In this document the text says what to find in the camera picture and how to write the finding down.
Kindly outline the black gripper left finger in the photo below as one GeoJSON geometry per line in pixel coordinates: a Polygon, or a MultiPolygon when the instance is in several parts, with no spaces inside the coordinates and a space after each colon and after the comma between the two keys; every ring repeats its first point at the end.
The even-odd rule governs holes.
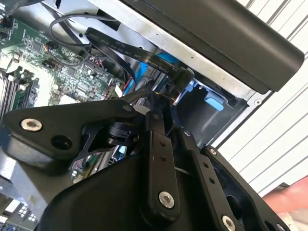
{"type": "Polygon", "coordinates": [[[18,109],[2,119],[1,147],[18,162],[53,177],[67,173],[82,157],[116,146],[126,146],[127,157],[164,155],[174,163],[167,136],[173,126],[171,108],[167,97],[146,92],[117,100],[18,109]]]}

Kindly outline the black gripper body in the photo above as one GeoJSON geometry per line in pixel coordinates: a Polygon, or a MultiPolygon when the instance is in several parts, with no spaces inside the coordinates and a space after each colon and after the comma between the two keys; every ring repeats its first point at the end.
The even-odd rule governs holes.
{"type": "Polygon", "coordinates": [[[60,192],[40,231],[216,231],[200,186],[164,155],[133,155],[60,192]]]}

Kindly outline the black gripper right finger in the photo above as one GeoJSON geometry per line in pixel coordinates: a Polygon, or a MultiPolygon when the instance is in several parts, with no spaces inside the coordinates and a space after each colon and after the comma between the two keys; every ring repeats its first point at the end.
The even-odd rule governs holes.
{"type": "Polygon", "coordinates": [[[212,146],[200,149],[172,107],[176,167],[187,172],[183,183],[193,223],[205,231],[287,231],[287,225],[212,146]]]}

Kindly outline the person's hand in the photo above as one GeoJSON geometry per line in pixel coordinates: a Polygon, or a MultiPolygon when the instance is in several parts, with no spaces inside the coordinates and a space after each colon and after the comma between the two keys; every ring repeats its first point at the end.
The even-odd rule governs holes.
{"type": "Polygon", "coordinates": [[[292,212],[308,207],[308,177],[287,188],[274,190],[262,198],[276,213],[292,212]]]}

